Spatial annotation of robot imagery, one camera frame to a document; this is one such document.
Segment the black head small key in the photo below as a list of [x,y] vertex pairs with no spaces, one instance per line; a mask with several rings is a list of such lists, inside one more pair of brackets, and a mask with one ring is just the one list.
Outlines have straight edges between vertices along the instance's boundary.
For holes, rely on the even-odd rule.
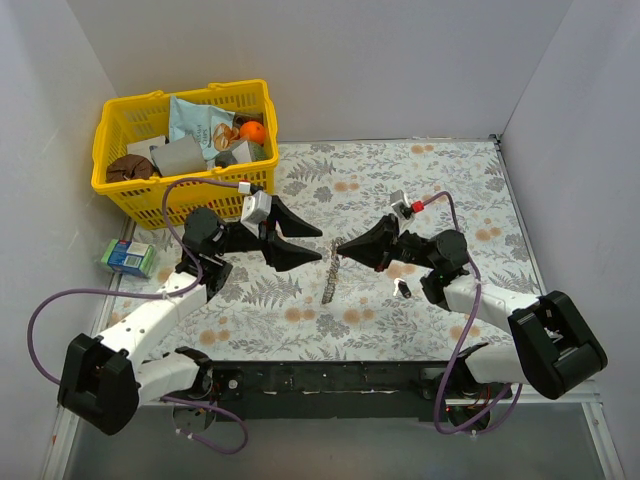
[[394,280],[393,295],[395,297],[402,297],[404,299],[409,299],[412,297],[412,292],[409,289],[408,284],[404,279],[396,278]]

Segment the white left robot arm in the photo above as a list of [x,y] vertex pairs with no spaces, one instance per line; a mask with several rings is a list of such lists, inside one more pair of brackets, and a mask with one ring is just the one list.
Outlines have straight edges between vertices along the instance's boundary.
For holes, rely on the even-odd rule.
[[319,228],[289,210],[278,196],[258,191],[245,197],[241,218],[226,222],[207,207],[186,217],[181,261],[158,291],[116,325],[95,337],[78,335],[68,346],[58,401],[107,435],[120,432],[138,408],[169,394],[210,399],[213,362],[180,347],[159,360],[149,353],[181,320],[204,307],[226,283],[232,266],[227,252],[263,254],[268,266],[285,272],[321,259],[289,243],[319,237]]

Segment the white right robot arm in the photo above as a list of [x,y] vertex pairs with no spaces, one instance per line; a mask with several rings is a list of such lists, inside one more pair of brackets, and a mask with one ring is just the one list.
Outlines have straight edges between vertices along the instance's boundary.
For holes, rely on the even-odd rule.
[[476,317],[511,336],[507,346],[476,345],[457,354],[452,383],[464,397],[479,395],[489,383],[512,383],[555,400],[608,364],[604,348],[567,294],[536,296],[478,281],[469,270],[466,239],[456,230],[423,238],[401,231],[389,214],[337,252],[376,271],[394,261],[425,267],[430,272],[420,282],[431,304]]

